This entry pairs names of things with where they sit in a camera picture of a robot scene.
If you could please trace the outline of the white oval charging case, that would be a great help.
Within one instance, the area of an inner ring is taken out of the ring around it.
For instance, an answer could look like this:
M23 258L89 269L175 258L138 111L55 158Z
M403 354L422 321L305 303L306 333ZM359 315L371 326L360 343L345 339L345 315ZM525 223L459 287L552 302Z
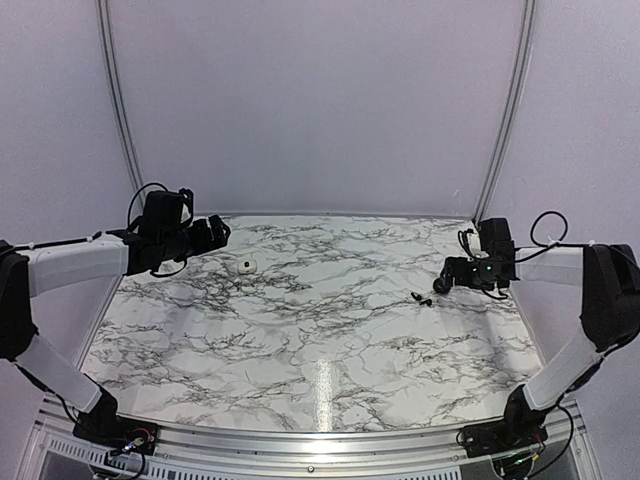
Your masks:
M256 273L258 270L258 264L256 260L242 260L237 264L237 271L240 275L248 275Z

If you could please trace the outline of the round black charging case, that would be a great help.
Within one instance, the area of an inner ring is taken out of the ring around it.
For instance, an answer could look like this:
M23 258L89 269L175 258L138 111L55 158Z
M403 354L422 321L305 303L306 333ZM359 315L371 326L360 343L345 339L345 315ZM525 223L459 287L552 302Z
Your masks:
M438 277L433 282L433 290L439 295L447 295L452 289L452 282L443 277Z

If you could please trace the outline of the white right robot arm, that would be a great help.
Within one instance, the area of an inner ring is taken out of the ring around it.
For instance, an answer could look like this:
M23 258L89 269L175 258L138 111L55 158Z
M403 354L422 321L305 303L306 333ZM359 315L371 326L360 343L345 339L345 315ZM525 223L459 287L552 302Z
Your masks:
M487 218L462 230L460 256L445 259L434 290L454 287L497 298L515 283L575 288L575 331L555 356L511 393L495 438L515 448L540 426L569 392L584 385L602 362L639 335L639 261L628 244L567 243L563 239L516 244L507 219Z

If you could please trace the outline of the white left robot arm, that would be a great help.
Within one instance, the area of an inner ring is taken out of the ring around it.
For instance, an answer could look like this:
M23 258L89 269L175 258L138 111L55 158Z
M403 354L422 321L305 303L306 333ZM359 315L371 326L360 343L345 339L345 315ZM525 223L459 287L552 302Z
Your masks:
M198 217L189 189L151 186L142 211L124 227L75 239L1 243L1 357L40 390L75 408L76 428L106 445L125 438L114 396L75 360L98 306L123 278L164 277L190 259L224 248L231 229L218 215Z

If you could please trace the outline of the aluminium front rail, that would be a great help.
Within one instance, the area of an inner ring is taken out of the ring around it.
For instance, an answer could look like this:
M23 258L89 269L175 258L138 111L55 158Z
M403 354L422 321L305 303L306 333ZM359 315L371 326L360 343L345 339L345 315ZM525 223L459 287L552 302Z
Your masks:
M543 442L471 457L462 427L369 433L277 433L162 424L146 479L598 479L586 430L547 418Z

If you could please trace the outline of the left aluminium corner post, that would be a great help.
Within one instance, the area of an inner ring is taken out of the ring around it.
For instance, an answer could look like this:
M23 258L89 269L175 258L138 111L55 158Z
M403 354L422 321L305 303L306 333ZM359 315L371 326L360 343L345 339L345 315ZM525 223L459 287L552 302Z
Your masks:
M144 185L146 182L143 178L142 168L137 154L121 82L111 6L109 1L104 0L97 0L95 5L97 11L98 35L106 73L108 96L112 105L116 132L121 144L126 171L135 194L133 211L141 213L145 199Z

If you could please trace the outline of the aluminium corner post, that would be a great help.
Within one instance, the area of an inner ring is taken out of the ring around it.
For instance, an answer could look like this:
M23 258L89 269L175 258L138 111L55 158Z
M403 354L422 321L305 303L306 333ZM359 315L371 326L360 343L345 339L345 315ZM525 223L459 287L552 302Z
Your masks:
M108 96L112 105L116 132L121 144L126 171L135 194L133 211L141 213L145 199L144 185L146 182L143 178L142 168L137 154L121 82L111 6L109 1L104 0L97 0L95 5L97 11L98 35L106 73Z
M538 2L526 0L523 2L522 18L516 44L515 58L511 77L507 89L507 97L502 111L496 140L487 168L472 221L477 224L483 220L489 209L491 199L497 188L502 167L504 166L513 126L526 82L526 75L530 65L531 48L534 36Z

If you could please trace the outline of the right aluminium corner post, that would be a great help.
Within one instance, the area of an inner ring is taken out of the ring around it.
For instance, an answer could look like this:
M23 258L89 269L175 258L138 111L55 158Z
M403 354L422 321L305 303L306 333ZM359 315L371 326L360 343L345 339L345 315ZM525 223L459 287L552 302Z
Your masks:
M502 167L504 166L513 126L526 82L526 75L530 65L531 48L534 36L538 2L526 0L523 2L522 18L516 44L515 58L511 77L507 89L507 97L502 111L496 140L487 168L472 221L477 224L483 220L489 209L491 199L497 188Z

